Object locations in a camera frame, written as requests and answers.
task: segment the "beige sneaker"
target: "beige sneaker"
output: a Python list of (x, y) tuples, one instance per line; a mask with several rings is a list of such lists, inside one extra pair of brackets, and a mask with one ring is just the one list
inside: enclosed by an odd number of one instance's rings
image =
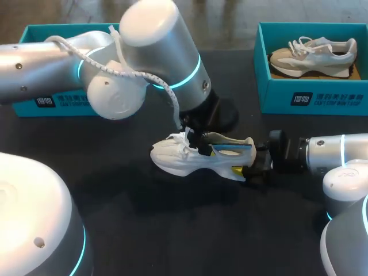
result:
[(290, 48), (279, 49), (270, 57), (271, 65), (281, 73), (292, 77), (301, 77), (309, 71), (318, 71), (329, 76), (348, 78), (349, 67), (357, 56), (357, 42), (333, 42), (324, 37), (312, 40), (300, 37), (299, 43), (289, 42)]

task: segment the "floor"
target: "floor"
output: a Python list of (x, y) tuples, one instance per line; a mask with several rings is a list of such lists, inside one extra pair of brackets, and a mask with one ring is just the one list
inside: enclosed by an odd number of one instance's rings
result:
[[(201, 49), (251, 49), (259, 21), (368, 22), (368, 0), (174, 1)], [(1, 0), (0, 44), (17, 42), (29, 24), (119, 22), (134, 2)]]

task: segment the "white cable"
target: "white cable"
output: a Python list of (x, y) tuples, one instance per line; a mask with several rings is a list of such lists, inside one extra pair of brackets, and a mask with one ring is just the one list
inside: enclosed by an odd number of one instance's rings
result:
[(162, 86), (164, 90), (167, 92), (167, 94), (169, 95), (169, 97), (171, 98), (171, 101), (173, 102), (172, 105), (174, 107), (174, 122), (177, 125), (178, 129), (182, 128), (181, 122), (179, 119), (179, 102), (178, 102), (177, 96), (174, 94), (170, 86), (166, 82), (164, 82), (162, 79), (160, 79), (158, 76), (155, 76), (155, 75), (152, 75), (146, 72), (138, 72), (138, 71), (119, 72), (116, 70), (109, 69), (103, 64), (98, 63), (95, 60), (81, 53), (79, 49), (75, 48), (69, 41), (67, 41), (64, 37), (61, 37), (61, 36), (50, 36), (45, 41), (54, 41), (54, 42), (61, 43), (66, 48), (68, 48), (70, 51), (72, 51), (76, 56), (78, 56), (80, 59), (84, 60), (86, 63), (91, 64), (92, 66), (100, 69), (103, 72), (107, 72), (108, 74), (111, 74), (114, 76), (122, 76), (126, 78), (141, 77), (144, 79), (148, 79), (149, 81), (154, 82), (159, 86)]
[(110, 30), (110, 35), (114, 38), (115, 41), (115, 47), (116, 47), (116, 52), (117, 52), (117, 56), (119, 58), (119, 61), (121, 63), (121, 65), (126, 65), (126, 61), (124, 59), (124, 56), (122, 55), (122, 50), (121, 50), (121, 44), (120, 44), (120, 34), (117, 30), (114, 29), (114, 27), (111, 25), (109, 26), (109, 30)]

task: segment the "shoe heel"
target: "shoe heel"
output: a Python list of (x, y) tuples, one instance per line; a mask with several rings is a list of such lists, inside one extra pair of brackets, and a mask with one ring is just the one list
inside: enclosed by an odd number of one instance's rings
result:
[(235, 181), (242, 181), (244, 182), (246, 179), (238, 174), (236, 171), (233, 170), (233, 167), (218, 167), (218, 168), (213, 168), (213, 170), (221, 177), (223, 178), (227, 178), (227, 179), (231, 179), (231, 180), (235, 180)]
[(349, 67), (322, 67), (319, 68), (320, 72), (328, 76), (334, 76), (337, 78), (348, 78), (350, 76)]

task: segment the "cable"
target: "cable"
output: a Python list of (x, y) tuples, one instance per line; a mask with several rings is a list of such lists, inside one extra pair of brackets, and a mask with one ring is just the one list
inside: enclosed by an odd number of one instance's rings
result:
[(76, 56), (78, 56), (80, 59), (84, 60), (86, 63), (91, 64), (92, 66), (94, 66), (94, 67), (100, 69), (101, 71), (106, 72), (110, 75), (121, 76), (121, 77), (126, 77), (126, 78), (141, 77), (141, 78), (144, 78), (144, 79), (148, 79), (149, 81), (154, 82), (159, 86), (162, 86), (164, 88), (164, 90), (167, 92), (167, 94), (169, 95), (169, 97), (171, 98), (171, 101), (173, 102), (172, 105), (174, 107), (174, 122), (177, 125), (178, 129), (182, 129), (181, 122), (180, 122), (180, 119), (179, 119), (179, 102), (178, 102), (177, 96), (174, 94), (174, 92), (170, 88), (170, 86), (166, 82), (164, 82), (162, 79), (160, 79), (158, 76), (155, 76), (155, 75), (152, 75), (152, 74), (146, 73), (146, 72), (138, 72), (138, 71), (119, 72), (119, 71), (116, 71), (116, 70), (109, 69), (106, 66), (104, 66), (103, 64), (98, 63), (95, 60), (91, 59), (90, 57), (88, 57), (88, 56), (84, 55), (83, 53), (81, 53), (81, 51), (79, 49), (74, 47), (69, 41), (67, 41), (64, 37), (61, 37), (61, 36), (50, 36), (45, 41), (53, 41), (53, 42), (61, 43), (67, 49), (72, 51)]

